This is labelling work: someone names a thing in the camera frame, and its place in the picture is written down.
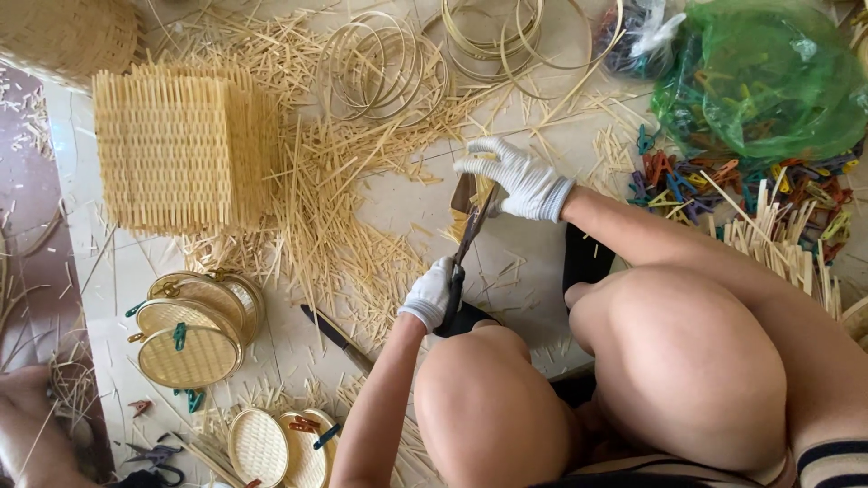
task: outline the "knife handle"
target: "knife handle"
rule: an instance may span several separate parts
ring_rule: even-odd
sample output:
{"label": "knife handle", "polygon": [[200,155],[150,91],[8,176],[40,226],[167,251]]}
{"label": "knife handle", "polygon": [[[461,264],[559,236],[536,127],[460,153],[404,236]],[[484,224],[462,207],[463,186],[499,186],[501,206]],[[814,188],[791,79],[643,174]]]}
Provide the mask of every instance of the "knife handle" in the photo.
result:
{"label": "knife handle", "polygon": [[449,301],[446,302],[446,314],[443,317],[443,324],[434,329],[434,334],[436,335],[441,335],[441,333],[448,331],[452,326],[452,322],[455,321],[456,315],[458,315],[458,308],[461,305],[461,294],[464,291],[464,276],[464,268],[456,264],[455,269],[452,271]]}
{"label": "knife handle", "polygon": [[350,361],[352,361],[352,363],[356,365],[356,367],[361,370],[362,373],[365,374],[365,376],[371,374],[371,370],[374,368],[374,362],[368,359],[368,357],[365,356],[364,353],[362,353],[353,346],[349,346],[344,349],[344,354],[346,354],[347,358],[350,358]]}

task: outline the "scissors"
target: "scissors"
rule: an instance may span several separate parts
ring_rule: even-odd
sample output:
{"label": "scissors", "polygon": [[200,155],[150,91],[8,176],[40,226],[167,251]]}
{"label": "scissors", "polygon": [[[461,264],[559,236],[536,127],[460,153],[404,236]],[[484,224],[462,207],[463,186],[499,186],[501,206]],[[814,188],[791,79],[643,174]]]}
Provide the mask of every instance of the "scissors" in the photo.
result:
{"label": "scissors", "polygon": [[449,301],[446,303],[446,315],[443,318],[443,324],[434,329],[434,334],[440,335],[444,331],[448,331],[458,314],[458,308],[461,306],[461,294],[464,291],[464,268],[461,266],[461,261],[467,251],[470,250],[470,244],[479,234],[479,229],[482,228],[485,219],[488,217],[489,205],[497,193],[497,188],[491,189],[488,198],[481,207],[473,207],[470,211],[470,217],[467,219],[467,226],[464,228],[464,236],[461,238],[461,244],[458,246],[458,252],[455,253],[452,261],[452,276],[450,278]]}
{"label": "scissors", "polygon": [[[172,456],[174,456],[178,452],[183,451],[184,450],[183,447],[169,447],[167,445],[155,445],[154,449],[146,449],[144,447],[140,447],[138,445],[132,445],[130,443],[127,443],[127,445],[132,447],[133,451],[138,452],[139,455],[135,456],[133,458],[127,459],[126,461],[124,461],[124,463],[131,463],[134,461],[150,461],[151,467],[148,469],[148,471],[155,474],[157,476],[157,478],[160,479],[160,482],[163,483],[165,486],[169,486],[169,487],[178,486],[184,482],[184,472],[179,470],[176,467],[173,467],[173,466],[166,464],[166,462],[169,460],[169,458],[171,458]],[[166,478],[163,477],[157,470],[163,470],[163,471],[168,471],[168,472],[174,473],[175,475],[178,476],[178,481],[176,481],[174,483],[169,483],[166,480]]]}

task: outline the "hand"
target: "hand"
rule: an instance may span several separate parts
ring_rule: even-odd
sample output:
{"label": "hand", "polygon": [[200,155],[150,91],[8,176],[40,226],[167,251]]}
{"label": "hand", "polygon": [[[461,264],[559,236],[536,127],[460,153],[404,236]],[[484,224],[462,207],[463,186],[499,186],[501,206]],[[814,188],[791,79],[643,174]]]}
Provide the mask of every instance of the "hand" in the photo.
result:
{"label": "hand", "polygon": [[431,333],[435,327],[443,323],[446,315],[446,304],[449,302],[449,279],[452,275],[452,257],[446,256],[437,260],[428,273],[413,283],[413,288],[407,294],[404,306],[398,313],[407,312],[416,315]]}
{"label": "hand", "polygon": [[[493,212],[505,212],[535,221],[560,220],[561,208],[575,180],[560,176],[554,168],[500,137],[483,137],[467,146],[470,156],[455,162],[459,173],[487,176],[500,183],[510,197],[492,202]],[[497,161],[473,157],[474,153],[494,153]]]}

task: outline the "knife blade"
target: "knife blade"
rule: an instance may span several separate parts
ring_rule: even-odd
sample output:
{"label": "knife blade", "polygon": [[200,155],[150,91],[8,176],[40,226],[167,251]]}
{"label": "knife blade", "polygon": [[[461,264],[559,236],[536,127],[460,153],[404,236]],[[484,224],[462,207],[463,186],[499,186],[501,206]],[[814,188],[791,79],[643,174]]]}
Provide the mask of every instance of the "knife blade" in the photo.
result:
{"label": "knife blade", "polygon": [[311,320],[314,324],[319,327],[319,330],[331,341],[335,344],[335,346],[340,347],[340,350],[346,354],[346,357],[352,361],[354,365],[360,370],[365,376],[371,374],[371,370],[374,368],[374,363],[365,353],[362,353],[358,346],[356,346],[349,337],[347,337],[343,331],[340,330],[340,327],[335,325],[334,322],[329,320],[324,314],[322,314],[316,308],[313,308],[309,305],[302,304],[301,311],[307,315],[307,318]]}

